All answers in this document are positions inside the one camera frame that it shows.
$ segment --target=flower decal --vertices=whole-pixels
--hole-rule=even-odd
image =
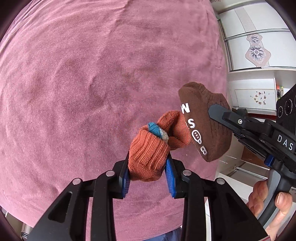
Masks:
[[[257,35],[251,36],[250,39],[253,44],[259,43],[259,36]]]
[[[249,49],[250,57],[256,61],[264,56],[264,49],[260,45],[251,46]]]

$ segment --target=blue jeans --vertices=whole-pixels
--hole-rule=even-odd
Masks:
[[[177,228],[166,234],[162,234],[151,239],[146,239],[144,241],[180,241],[181,234],[182,234],[182,228]]]

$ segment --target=rolled sock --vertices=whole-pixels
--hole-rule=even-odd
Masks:
[[[143,126],[129,150],[131,180],[158,180],[169,152],[187,146],[190,141],[190,132],[180,111],[166,112],[157,123]]]

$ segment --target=knitted fabric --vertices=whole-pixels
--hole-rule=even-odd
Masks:
[[[225,97],[210,92],[203,84],[196,82],[183,85],[179,90],[179,97],[192,142],[201,156],[207,162],[220,158],[230,147],[232,132],[212,120],[208,110],[213,104],[230,109]]]
[[[169,152],[187,146],[190,141],[185,118],[179,111],[166,112],[157,123],[143,126],[129,150],[131,180],[158,180]]]

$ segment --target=cabinet door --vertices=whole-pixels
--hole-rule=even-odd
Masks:
[[[287,25],[268,3],[256,3],[220,14],[226,38],[268,29],[288,29]]]
[[[296,40],[291,32],[266,32],[227,41],[232,70],[256,67],[296,68]]]
[[[275,79],[230,81],[229,91],[235,107],[276,110]]]
[[[264,48],[271,53],[269,66],[296,67],[296,40],[291,32],[268,32],[260,35]]]
[[[249,1],[250,0],[210,0],[213,9],[215,9],[218,13],[224,12],[226,8]]]

